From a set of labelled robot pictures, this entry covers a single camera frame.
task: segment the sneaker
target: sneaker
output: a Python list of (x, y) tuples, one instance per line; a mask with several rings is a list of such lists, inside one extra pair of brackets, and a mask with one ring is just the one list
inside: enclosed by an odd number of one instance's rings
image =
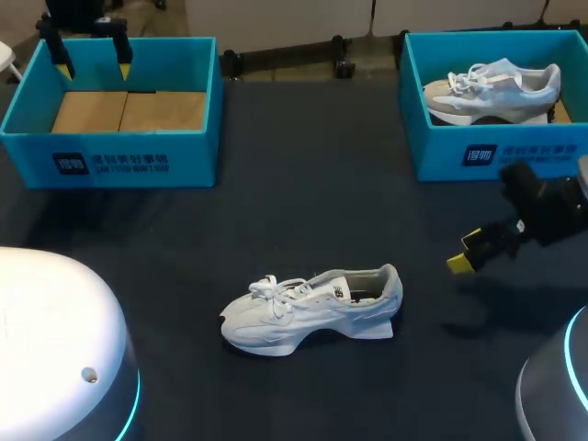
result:
[(390, 318), (402, 302), (396, 269), (332, 270), (311, 280), (277, 283), (267, 276), (221, 314), (222, 336), (233, 346), (259, 356), (288, 356), (320, 329), (350, 338), (393, 336)]
[(468, 73), (450, 73), (446, 80), (426, 85), (424, 99), (431, 115), (442, 123), (468, 126), (490, 117), (498, 122), (547, 124), (560, 88), (561, 72), (556, 64), (534, 71), (503, 58), (474, 64)]

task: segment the table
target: table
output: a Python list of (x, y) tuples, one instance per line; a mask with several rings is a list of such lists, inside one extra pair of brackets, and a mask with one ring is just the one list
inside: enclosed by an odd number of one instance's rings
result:
[[(212, 190), (29, 192), (0, 157), (0, 243), (69, 255), (119, 298), (147, 440), (522, 439), (516, 378), (588, 302), (588, 235), (453, 278), (460, 235), (510, 207), (495, 182), (415, 181), (396, 88), (226, 84)], [(386, 262), (405, 295), (391, 340), (280, 359), (222, 343), (218, 313), (265, 274)]]

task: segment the robotic arm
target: robotic arm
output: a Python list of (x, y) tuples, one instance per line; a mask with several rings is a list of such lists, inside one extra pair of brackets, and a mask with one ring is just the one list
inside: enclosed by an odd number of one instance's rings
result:
[(539, 180), (526, 163), (505, 167), (500, 173), (503, 194), (516, 214), (464, 236), (465, 251), (447, 260), (449, 269), (472, 273), (500, 254), (515, 258), (531, 240), (548, 246), (588, 229), (588, 156), (578, 165), (576, 177), (549, 182)]

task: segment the shoe insole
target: shoe insole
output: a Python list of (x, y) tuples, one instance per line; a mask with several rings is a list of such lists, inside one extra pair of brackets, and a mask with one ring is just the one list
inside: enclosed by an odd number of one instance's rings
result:
[(355, 303), (359, 303), (361, 300), (375, 300), (381, 296), (381, 292), (369, 292), (369, 291), (351, 291), (351, 300)]

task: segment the cardboard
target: cardboard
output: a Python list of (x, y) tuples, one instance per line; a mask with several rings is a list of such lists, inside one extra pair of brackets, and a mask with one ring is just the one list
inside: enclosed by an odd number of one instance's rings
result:
[(127, 92), (67, 92), (51, 133), (119, 131)]
[(206, 93), (129, 93), (119, 131), (202, 130)]

